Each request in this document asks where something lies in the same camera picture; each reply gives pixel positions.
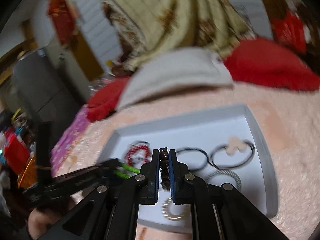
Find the dark bead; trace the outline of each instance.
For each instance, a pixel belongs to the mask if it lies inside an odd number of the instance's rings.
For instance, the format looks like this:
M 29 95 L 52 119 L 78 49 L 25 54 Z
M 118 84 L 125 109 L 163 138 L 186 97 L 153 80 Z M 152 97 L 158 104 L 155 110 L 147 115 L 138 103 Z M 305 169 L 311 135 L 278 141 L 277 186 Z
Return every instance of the dark bead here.
M 160 160 L 166 161 L 169 158 L 169 155 L 167 152 L 161 152 L 160 153 Z
M 161 153 L 163 153 L 163 152 L 167 153 L 168 152 L 168 148 L 167 147 L 166 148 L 160 148 L 159 150 L 160 150 Z
M 164 191 L 169 191 L 170 190 L 170 180 L 169 179 L 162 179 L 161 186 Z
M 169 178 L 168 170 L 161 170 L 161 179 Z
M 160 161 L 160 168 L 161 169 L 169 168 L 169 161 Z

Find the person's hand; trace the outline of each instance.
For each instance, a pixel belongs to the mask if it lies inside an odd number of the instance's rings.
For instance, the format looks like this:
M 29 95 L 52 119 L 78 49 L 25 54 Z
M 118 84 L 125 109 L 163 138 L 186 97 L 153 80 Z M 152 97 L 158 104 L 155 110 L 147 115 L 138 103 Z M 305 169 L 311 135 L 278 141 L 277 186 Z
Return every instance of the person's hand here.
M 70 198 L 67 207 L 68 210 L 71 210 L 75 205 L 76 203 L 73 201 L 72 198 Z M 28 218 L 29 235 L 33 240 L 38 239 L 48 230 L 48 226 L 54 225 L 61 218 L 62 214 L 60 214 L 57 210 L 46 208 L 44 210 L 39 211 L 35 208 L 30 213 Z

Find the white pillow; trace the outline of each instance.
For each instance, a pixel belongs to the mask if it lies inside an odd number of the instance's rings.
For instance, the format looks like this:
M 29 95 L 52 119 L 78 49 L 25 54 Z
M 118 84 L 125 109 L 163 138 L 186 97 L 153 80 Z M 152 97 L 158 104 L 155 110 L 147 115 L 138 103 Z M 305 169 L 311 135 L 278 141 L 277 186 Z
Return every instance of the white pillow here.
M 202 48 L 182 48 L 166 53 L 141 67 L 125 87 L 116 110 L 145 98 L 196 86 L 233 83 L 218 54 Z

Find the black metal arm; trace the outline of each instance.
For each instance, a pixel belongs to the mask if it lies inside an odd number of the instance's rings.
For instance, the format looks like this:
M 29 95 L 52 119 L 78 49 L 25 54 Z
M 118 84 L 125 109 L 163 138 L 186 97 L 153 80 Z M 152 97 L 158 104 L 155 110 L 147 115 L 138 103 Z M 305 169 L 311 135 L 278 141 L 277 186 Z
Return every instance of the black metal arm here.
M 105 171 L 114 167 L 110 162 L 117 160 L 66 174 L 60 182 L 45 187 L 54 191 L 39 193 L 36 186 L 26 191 L 30 200 L 39 205 L 59 197 L 58 192 L 67 195 L 87 187 L 89 182 L 96 183 L 96 188 L 40 240 L 135 239 L 139 205 L 157 203 L 159 151 L 153 150 L 152 161 L 142 165 L 140 174 L 125 180 L 121 187 L 109 184 L 106 176 L 110 174 Z M 175 150 L 169 151 L 169 175 L 173 202 L 190 205 L 192 239 L 288 239 L 231 184 L 217 187 L 190 174 L 187 165 L 177 161 Z M 66 181 L 70 189 L 65 188 Z

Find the pink fluffy blanket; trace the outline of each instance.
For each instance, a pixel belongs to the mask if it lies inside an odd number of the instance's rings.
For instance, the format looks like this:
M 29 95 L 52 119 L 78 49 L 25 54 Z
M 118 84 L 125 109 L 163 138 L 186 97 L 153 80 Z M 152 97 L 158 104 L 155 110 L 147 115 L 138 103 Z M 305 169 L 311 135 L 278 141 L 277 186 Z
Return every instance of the pink fluffy blanket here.
M 272 222 L 287 237 L 307 239 L 320 217 L 320 94 L 236 83 L 140 103 L 88 126 L 57 175 L 93 165 L 113 130 L 186 112 L 246 103 L 267 140 L 279 183 L 279 213 Z M 138 226 L 137 239 L 191 239 Z

